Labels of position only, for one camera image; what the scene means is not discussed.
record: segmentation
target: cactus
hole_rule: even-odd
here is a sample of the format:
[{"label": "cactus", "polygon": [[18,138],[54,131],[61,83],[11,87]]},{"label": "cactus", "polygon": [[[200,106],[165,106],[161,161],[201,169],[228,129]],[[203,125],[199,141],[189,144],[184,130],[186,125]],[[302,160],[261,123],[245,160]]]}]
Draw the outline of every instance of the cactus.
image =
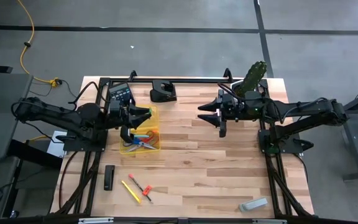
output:
[{"label": "cactus", "polygon": [[234,89],[237,96],[244,97],[247,91],[254,91],[266,73],[266,62],[256,62],[248,70],[244,81]]}]

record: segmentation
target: screwdriver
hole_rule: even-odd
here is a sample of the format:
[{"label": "screwdriver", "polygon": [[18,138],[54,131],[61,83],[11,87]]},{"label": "screwdriver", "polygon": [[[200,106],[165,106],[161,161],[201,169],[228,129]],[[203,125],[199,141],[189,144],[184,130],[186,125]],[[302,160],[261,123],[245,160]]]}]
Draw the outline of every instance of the screwdriver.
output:
[{"label": "screwdriver", "polygon": [[147,195],[151,189],[150,186],[147,186],[146,190],[143,190],[143,188],[140,186],[140,184],[135,180],[134,176],[132,174],[128,175],[129,178],[131,178],[134,183],[136,184],[136,186],[142,191],[142,194],[145,195],[147,197],[147,199],[150,201],[150,203],[153,203],[152,200],[150,199],[150,197]]}]

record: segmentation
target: concrete floor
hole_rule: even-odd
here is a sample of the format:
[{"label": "concrete floor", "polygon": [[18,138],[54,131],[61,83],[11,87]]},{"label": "concrete floor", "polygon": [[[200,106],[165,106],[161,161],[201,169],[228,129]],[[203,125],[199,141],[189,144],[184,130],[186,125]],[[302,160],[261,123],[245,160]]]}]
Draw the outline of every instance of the concrete floor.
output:
[{"label": "concrete floor", "polygon": [[[36,25],[97,27],[192,27],[257,29],[253,0],[25,0]],[[358,0],[260,0],[266,29],[358,30]],[[0,0],[0,24],[29,25],[15,1]],[[0,65],[22,73],[19,56],[28,31],[0,30]],[[290,101],[320,96],[346,103],[358,94],[358,35],[267,34],[276,78],[284,78]],[[40,78],[59,77],[78,91],[85,75],[181,75],[220,77],[226,67],[244,76],[263,60],[259,34],[167,32],[35,33],[25,55],[27,69]],[[46,93],[48,86],[33,85]],[[66,87],[46,102],[66,106]],[[56,128],[34,123],[46,133]],[[305,152],[315,213],[358,221],[358,181],[342,175],[356,171],[344,147],[342,128],[319,127],[301,134],[315,143]],[[18,140],[39,135],[19,125]]]}]

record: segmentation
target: wooden table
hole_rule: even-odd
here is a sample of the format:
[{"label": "wooden table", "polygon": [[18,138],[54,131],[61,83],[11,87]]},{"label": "wooden table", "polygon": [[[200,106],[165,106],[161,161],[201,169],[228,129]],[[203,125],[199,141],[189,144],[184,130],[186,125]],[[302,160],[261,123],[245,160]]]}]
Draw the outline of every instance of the wooden table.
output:
[{"label": "wooden table", "polygon": [[[98,83],[100,77],[84,77]],[[271,98],[288,102],[284,81],[267,79]],[[153,103],[151,83],[130,84],[137,104],[155,104],[160,114],[162,150],[156,153],[124,156],[119,153],[119,132],[109,131],[106,151],[101,157],[98,181],[94,193],[92,216],[110,217],[214,217],[214,218],[272,218],[274,217],[265,157],[257,143],[259,122],[227,123],[227,135],[219,138],[219,130],[197,118],[197,107],[209,103],[218,94],[216,84],[175,84],[178,100]],[[89,88],[79,105],[94,102],[96,90]],[[70,156],[65,156],[62,170]],[[63,203],[75,190],[80,179],[84,153],[79,152],[68,166],[63,186],[57,186],[51,212],[58,210],[58,189]],[[113,190],[103,190],[104,166],[116,165]],[[304,208],[313,213],[302,163],[293,155],[283,155],[287,184]],[[128,178],[153,187],[152,205],[146,198],[138,205],[121,184],[125,180],[141,195]],[[277,191],[284,211],[282,193]],[[88,189],[84,192],[83,207]],[[269,204],[247,213],[238,209],[240,203],[266,197]]]}]

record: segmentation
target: yellow plastic bin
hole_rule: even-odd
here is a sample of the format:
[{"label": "yellow plastic bin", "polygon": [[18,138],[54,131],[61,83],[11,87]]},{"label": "yellow plastic bin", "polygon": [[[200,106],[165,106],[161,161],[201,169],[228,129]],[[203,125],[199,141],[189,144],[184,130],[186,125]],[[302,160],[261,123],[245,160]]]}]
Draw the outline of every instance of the yellow plastic bin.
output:
[{"label": "yellow plastic bin", "polygon": [[151,118],[144,121],[137,129],[131,129],[132,134],[141,134],[146,135],[150,134],[149,131],[152,131],[154,134],[155,142],[152,140],[150,142],[146,142],[147,144],[150,143],[151,146],[153,146],[156,149],[149,149],[145,147],[140,147],[136,149],[135,151],[128,152],[129,149],[132,149],[135,145],[131,146],[124,146],[124,141],[120,138],[120,146],[119,146],[119,152],[121,154],[131,155],[131,154],[137,154],[137,153],[146,153],[146,152],[158,152],[161,149],[161,143],[160,143],[160,125],[159,125],[159,117],[158,117],[158,109],[155,105],[136,105],[138,107],[143,108],[150,108],[150,111],[152,113]]}]

